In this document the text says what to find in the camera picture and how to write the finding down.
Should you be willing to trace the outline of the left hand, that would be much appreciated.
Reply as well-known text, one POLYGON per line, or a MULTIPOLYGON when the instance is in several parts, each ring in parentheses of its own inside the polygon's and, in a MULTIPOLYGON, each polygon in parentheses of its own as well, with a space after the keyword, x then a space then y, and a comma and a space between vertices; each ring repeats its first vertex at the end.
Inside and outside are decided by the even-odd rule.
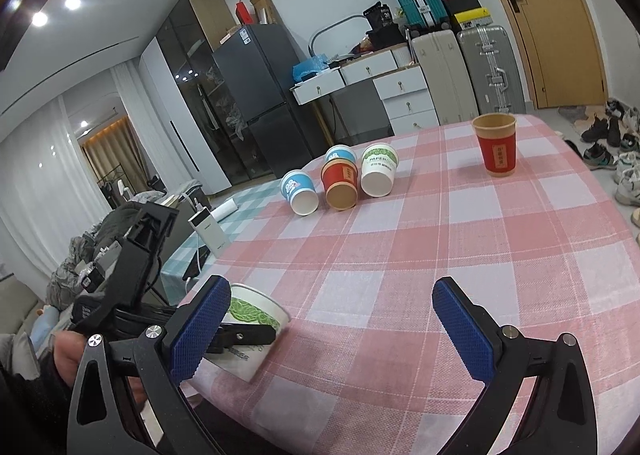
MULTIPOLYGON (((87 338, 75 331, 58 331, 53 338, 53 360, 58 375, 70 388, 74 385, 78 367, 84 354, 87 338)), ((139 411, 146 402, 142 382, 137 377, 128 378, 128 386, 139 411)))

